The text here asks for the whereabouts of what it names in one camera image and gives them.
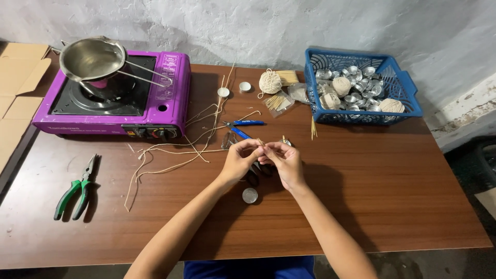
wooden table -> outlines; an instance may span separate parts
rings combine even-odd
[[[230,67],[192,65],[191,117],[217,102],[216,90]],[[235,68],[220,120],[254,110],[266,126],[243,127],[252,137],[276,141],[282,135],[300,149],[309,186],[367,252],[487,247],[491,243],[420,118],[391,127],[316,125],[310,140],[310,109],[297,104],[274,119],[257,99],[264,69]],[[254,92],[240,94],[248,81]],[[213,117],[188,127],[196,139]],[[219,149],[227,129],[210,140]],[[206,137],[196,145],[203,149]],[[152,236],[220,172],[225,152],[204,153],[165,174],[144,175],[131,212],[124,208],[137,151],[154,142],[126,136],[61,139],[40,133],[0,207],[0,269],[131,263]],[[165,148],[192,151],[191,147]],[[84,218],[54,221],[55,206],[93,153],[102,156]],[[144,171],[187,161],[194,154],[153,153]],[[297,203],[277,177],[261,178],[258,201],[241,198],[240,182],[217,203],[186,249],[182,260],[322,254]]]

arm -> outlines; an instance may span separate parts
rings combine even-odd
[[[324,254],[341,279],[376,279],[370,260],[358,243],[336,221],[308,187],[303,177],[300,152],[281,142],[265,145],[261,164],[275,164],[281,182],[295,198],[320,243]]]
[[[256,139],[247,139],[229,148],[226,163],[219,176],[155,234],[132,263],[125,279],[167,277],[222,194],[237,183],[249,166],[263,155],[262,147],[258,147],[247,158],[241,157],[244,148],[257,145],[259,143]]]

blue clothing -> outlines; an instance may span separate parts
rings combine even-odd
[[[185,261],[184,279],[315,279],[313,256]]]

purple gas stove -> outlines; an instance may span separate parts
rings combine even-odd
[[[67,78],[60,70],[45,96],[33,125],[57,134],[112,134],[137,138],[180,138],[185,134],[191,69],[186,54],[128,51],[128,60],[170,77],[161,87],[136,79],[134,87],[117,100],[100,99]],[[131,66],[136,76],[160,84],[166,78]]]

scissors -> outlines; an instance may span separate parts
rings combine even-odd
[[[237,133],[240,137],[244,139],[251,139],[251,137],[245,134],[240,129],[236,128],[235,126],[265,125],[264,121],[259,121],[259,120],[236,120],[232,122],[225,122],[225,121],[222,122],[224,122],[226,127],[231,129],[233,132]]]
[[[236,137],[233,138],[234,142],[231,142],[232,144],[238,143],[238,140]],[[258,175],[256,174],[255,170],[253,169],[253,165],[257,167],[257,169],[260,171],[260,173],[266,177],[272,176],[272,169],[268,165],[262,165],[260,162],[255,161],[253,162],[252,165],[250,165],[248,172],[245,175],[245,178],[248,182],[253,187],[256,187],[260,185],[260,180],[258,179]]]
[[[91,157],[90,161],[86,165],[86,167],[83,169],[83,175],[81,176],[81,179],[79,180],[74,180],[70,183],[70,188],[67,190],[67,192],[62,196],[61,200],[59,201],[59,204],[57,205],[57,208],[55,209],[55,215],[54,215],[54,220],[60,220],[62,217],[62,213],[65,210],[65,206],[67,205],[67,202],[70,200],[72,195],[76,193],[76,191],[81,188],[81,201],[79,202],[79,205],[76,209],[76,212],[74,213],[74,216],[72,216],[72,220],[78,220],[79,217],[83,214],[83,211],[86,209],[86,206],[88,205],[88,178],[93,171],[93,167],[95,165],[95,160],[97,158],[97,154],[94,154],[93,157]]]

